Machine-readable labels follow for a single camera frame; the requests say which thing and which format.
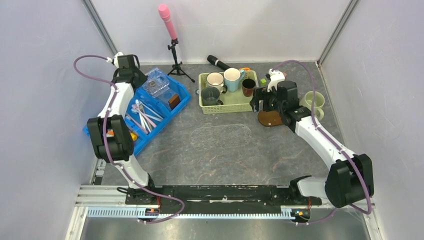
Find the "pale green ribbed mug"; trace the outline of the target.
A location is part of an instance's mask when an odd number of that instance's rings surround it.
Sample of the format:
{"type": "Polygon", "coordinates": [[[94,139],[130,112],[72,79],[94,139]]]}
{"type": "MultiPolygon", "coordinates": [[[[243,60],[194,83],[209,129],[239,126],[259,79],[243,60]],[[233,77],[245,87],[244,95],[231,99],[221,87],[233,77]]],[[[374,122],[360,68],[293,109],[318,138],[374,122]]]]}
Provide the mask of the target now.
{"type": "Polygon", "coordinates": [[[309,91],[301,98],[299,104],[301,107],[307,107],[309,110],[311,110],[313,106],[315,117],[321,121],[325,115],[323,111],[325,102],[325,97],[320,92],[316,91],[314,94],[313,91],[309,91]]]}

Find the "clear textured toothbrush holder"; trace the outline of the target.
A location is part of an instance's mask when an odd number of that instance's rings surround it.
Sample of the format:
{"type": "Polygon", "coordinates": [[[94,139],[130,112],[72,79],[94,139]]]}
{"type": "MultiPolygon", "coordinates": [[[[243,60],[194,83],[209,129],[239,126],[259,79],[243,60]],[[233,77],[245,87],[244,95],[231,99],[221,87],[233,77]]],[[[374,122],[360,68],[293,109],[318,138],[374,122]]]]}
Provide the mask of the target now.
{"type": "Polygon", "coordinates": [[[142,88],[152,97],[168,101],[172,93],[170,92],[167,75],[158,67],[152,68],[146,75],[147,80],[142,88]]]}

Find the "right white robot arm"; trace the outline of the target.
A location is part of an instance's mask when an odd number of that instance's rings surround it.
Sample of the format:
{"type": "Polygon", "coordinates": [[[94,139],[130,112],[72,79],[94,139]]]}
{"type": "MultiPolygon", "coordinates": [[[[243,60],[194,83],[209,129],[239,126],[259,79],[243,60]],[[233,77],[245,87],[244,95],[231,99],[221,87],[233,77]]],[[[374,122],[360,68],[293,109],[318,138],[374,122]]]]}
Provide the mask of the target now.
{"type": "Polygon", "coordinates": [[[354,206],[366,200],[371,207],[374,195],[372,160],[365,153],[356,154],[333,137],[306,106],[300,105],[297,84],[281,81],[276,87],[256,88],[250,106],[254,112],[276,111],[283,125],[305,140],[328,167],[327,177],[310,175],[290,182],[289,199],[302,204],[309,197],[327,199],[336,208],[354,206]]]}

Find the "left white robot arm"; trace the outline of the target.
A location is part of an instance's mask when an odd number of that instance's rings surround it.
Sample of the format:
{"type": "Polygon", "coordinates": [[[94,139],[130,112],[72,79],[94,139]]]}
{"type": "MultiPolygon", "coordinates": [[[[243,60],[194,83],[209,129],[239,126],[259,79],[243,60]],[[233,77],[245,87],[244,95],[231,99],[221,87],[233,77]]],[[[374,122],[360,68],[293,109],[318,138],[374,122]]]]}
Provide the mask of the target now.
{"type": "Polygon", "coordinates": [[[106,60],[116,70],[110,84],[110,94],[103,110],[87,121],[87,129],[95,156],[112,164],[126,179],[129,188],[139,189],[138,197],[145,204],[153,203],[157,190],[148,185],[150,175],[142,169],[134,154],[134,141],[125,122],[125,115],[135,90],[146,82],[134,54],[118,52],[106,60]]]}

